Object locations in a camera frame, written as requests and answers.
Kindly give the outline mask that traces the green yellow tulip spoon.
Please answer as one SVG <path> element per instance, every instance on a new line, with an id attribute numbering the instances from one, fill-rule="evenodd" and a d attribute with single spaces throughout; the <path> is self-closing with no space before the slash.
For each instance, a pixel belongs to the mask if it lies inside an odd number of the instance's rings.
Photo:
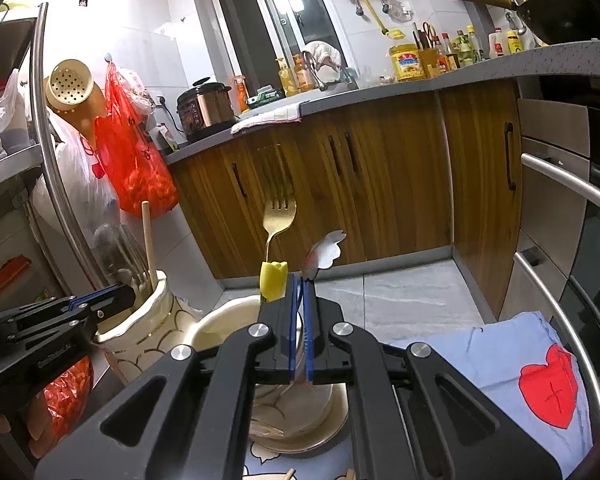
<path id="1" fill-rule="evenodd" d="M 267 302 L 283 298 L 286 292 L 287 276 L 288 263 L 286 261 L 262 263 L 259 278 L 261 297 Z"/>

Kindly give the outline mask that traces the gold fork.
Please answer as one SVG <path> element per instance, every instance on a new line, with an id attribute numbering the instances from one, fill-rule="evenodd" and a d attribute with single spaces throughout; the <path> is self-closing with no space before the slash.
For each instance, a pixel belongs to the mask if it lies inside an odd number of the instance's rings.
<path id="1" fill-rule="evenodd" d="M 294 196 L 267 200 L 263 211 L 263 227 L 268 233 L 265 242 L 265 261 L 270 260 L 270 249 L 276 235 L 288 230 L 297 213 L 297 201 Z"/>

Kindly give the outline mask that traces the wooden kitchen cabinets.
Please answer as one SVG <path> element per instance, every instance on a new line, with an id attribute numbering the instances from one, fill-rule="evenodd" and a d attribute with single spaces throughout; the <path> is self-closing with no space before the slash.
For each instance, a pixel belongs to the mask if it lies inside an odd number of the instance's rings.
<path id="1" fill-rule="evenodd" d="M 294 196 L 270 258 L 298 270 L 315 242 L 347 233 L 345 264 L 449 247 L 493 314 L 520 228 L 515 81 L 388 96 L 231 136 L 170 165 L 185 219 L 219 280 L 265 259 L 267 200 Z"/>

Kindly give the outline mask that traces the kitchen window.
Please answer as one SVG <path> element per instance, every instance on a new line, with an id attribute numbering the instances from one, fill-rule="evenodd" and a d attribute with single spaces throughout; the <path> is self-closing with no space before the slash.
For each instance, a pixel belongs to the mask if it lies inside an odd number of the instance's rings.
<path id="1" fill-rule="evenodd" d="M 344 65 L 353 56 L 330 0 L 211 0 L 230 63 L 232 85 L 254 99 L 261 90 L 286 98 L 276 58 L 294 75 L 309 76 L 302 50 L 313 41 L 338 49 Z"/>

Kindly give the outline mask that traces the white ceramic double utensil holder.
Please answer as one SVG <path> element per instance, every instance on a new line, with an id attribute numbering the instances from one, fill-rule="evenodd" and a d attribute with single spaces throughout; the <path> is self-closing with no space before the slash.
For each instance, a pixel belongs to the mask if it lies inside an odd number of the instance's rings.
<path id="1" fill-rule="evenodd" d="M 172 294 L 164 272 L 157 275 L 156 289 L 143 287 L 131 309 L 97 325 L 94 343 L 107 352 L 126 384 L 179 344 L 201 352 L 222 344 L 235 330 L 258 319 L 258 295 L 227 301 L 203 315 Z M 291 385 L 257 386 L 249 437 L 299 453 L 329 440 L 347 418 L 345 386 L 311 386 L 297 370 Z"/>

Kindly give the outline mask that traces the red plastic bag lower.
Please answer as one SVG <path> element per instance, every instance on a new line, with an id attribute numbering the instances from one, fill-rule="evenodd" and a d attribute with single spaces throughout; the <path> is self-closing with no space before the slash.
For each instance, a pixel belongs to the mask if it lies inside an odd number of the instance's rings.
<path id="1" fill-rule="evenodd" d="M 93 365 L 86 356 L 31 401 L 26 411 L 26 425 L 28 449 L 35 458 L 50 452 L 76 426 L 86 408 L 93 380 Z"/>

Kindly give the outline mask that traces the red plastic bag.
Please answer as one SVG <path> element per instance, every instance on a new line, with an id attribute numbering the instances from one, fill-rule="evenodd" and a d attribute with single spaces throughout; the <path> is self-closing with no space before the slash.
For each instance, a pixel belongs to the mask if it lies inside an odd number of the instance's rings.
<path id="1" fill-rule="evenodd" d="M 126 95 L 117 66 L 105 79 L 105 114 L 94 119 L 96 151 L 122 210 L 140 218 L 149 203 L 152 218 L 178 204 L 178 191 L 162 157 L 146 134 L 143 119 Z"/>
<path id="2" fill-rule="evenodd" d="M 26 425 L 28 449 L 35 458 L 50 452 L 76 426 L 86 408 L 93 380 L 93 365 L 86 356 L 31 401 L 26 411 Z"/>

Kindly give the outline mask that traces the white plastic bag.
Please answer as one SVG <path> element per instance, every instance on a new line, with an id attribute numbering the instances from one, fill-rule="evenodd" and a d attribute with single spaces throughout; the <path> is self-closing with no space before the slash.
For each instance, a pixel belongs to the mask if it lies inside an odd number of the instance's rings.
<path id="1" fill-rule="evenodd" d="M 105 223 L 120 224 L 118 196 L 100 161 L 76 128 L 47 109 L 60 142 L 55 156 L 62 184 L 88 246 L 94 250 L 94 233 Z"/>

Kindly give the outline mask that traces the red plastic bag upper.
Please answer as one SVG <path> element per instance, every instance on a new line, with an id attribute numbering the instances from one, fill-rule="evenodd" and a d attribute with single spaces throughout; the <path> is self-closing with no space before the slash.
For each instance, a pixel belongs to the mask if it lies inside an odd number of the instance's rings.
<path id="1" fill-rule="evenodd" d="M 94 119 L 96 151 L 122 210 L 140 218 L 149 203 L 152 218 L 178 204 L 178 191 L 162 157 L 146 134 L 143 119 L 126 95 L 117 66 L 105 79 L 105 114 Z"/>

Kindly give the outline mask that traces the white dish towel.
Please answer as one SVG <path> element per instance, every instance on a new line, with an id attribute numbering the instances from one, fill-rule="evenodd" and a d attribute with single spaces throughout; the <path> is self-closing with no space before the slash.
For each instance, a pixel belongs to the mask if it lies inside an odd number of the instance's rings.
<path id="1" fill-rule="evenodd" d="M 291 124 L 292 122 L 301 121 L 300 104 L 288 104 L 277 107 L 275 110 L 269 110 L 268 112 L 257 114 L 243 119 L 240 122 L 236 122 L 236 124 L 230 128 L 230 134 L 234 136 L 235 134 L 252 128 L 268 125 Z"/>

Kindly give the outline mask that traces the electric pressure cooker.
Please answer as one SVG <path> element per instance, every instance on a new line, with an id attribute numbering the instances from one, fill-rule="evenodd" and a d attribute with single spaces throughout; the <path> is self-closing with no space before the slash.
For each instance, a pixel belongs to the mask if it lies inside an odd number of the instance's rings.
<path id="1" fill-rule="evenodd" d="M 188 142 L 197 142 L 236 124 L 229 93 L 226 84 L 204 77 L 178 97 L 176 109 Z"/>

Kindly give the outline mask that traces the oil bottle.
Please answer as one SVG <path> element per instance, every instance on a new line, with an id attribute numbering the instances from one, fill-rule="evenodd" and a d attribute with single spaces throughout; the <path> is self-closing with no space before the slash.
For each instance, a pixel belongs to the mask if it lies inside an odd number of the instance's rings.
<path id="1" fill-rule="evenodd" d="M 278 78 L 280 80 L 280 84 L 282 85 L 285 96 L 287 98 L 296 96 L 299 93 L 299 90 L 294 82 L 294 75 L 292 74 L 292 71 L 289 68 L 286 60 L 284 58 L 276 58 L 276 62 L 278 64 Z"/>

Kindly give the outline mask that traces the gold perforated ladle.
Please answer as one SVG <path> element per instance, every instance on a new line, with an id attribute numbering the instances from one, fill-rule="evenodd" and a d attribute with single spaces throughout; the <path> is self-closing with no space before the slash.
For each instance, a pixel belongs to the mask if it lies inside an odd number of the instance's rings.
<path id="1" fill-rule="evenodd" d="M 106 115 L 102 89 L 88 67 L 75 58 L 59 62 L 44 78 L 46 104 L 96 148 L 94 122 Z"/>

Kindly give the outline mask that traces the blue cartoon print cloth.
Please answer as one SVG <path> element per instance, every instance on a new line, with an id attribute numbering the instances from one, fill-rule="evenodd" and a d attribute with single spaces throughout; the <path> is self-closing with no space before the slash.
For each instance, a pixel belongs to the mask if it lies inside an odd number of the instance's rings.
<path id="1" fill-rule="evenodd" d="M 518 426 L 553 455 L 569 476 L 593 446 L 590 408 L 577 358 L 538 312 L 423 339 Z M 342 479 L 353 467 L 349 430 L 289 453 L 252 440 L 242 475 Z"/>

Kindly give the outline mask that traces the yellow lidded jar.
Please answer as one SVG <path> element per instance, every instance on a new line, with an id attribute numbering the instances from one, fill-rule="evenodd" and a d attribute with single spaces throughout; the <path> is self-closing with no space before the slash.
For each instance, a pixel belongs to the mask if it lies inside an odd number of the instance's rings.
<path id="1" fill-rule="evenodd" d="M 397 81 L 422 80 L 426 78 L 420 64 L 416 44 L 397 44 L 389 49 Z"/>

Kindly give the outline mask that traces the wooden knife block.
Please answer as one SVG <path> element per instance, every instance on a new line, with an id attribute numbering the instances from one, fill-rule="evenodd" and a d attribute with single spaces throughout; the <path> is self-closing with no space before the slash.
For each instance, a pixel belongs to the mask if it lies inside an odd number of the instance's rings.
<path id="1" fill-rule="evenodd" d="M 437 77 L 441 74 L 438 61 L 439 52 L 437 49 L 419 49 L 418 57 L 420 66 L 422 66 L 422 70 L 428 79 Z"/>

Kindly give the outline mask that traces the built-in oven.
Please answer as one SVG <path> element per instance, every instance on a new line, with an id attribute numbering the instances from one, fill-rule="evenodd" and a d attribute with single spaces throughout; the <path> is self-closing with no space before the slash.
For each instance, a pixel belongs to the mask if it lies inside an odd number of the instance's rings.
<path id="1" fill-rule="evenodd" d="M 518 84 L 521 226 L 500 318 L 541 312 L 600 388 L 600 78 Z"/>

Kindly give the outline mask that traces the black wok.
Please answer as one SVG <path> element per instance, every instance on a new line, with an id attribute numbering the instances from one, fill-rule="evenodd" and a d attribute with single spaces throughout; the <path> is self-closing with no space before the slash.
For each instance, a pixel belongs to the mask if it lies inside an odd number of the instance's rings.
<path id="1" fill-rule="evenodd" d="M 600 40 L 600 14 L 592 0 L 460 0 L 513 11 L 546 44 Z"/>

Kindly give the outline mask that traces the chrome curved rail right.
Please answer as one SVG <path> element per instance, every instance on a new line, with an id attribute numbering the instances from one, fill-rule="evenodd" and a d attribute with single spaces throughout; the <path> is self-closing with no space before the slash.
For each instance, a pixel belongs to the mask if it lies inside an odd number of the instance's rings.
<path id="1" fill-rule="evenodd" d="M 514 274 L 503 313 L 543 313 L 578 361 L 600 434 L 600 164 L 525 152 Z"/>

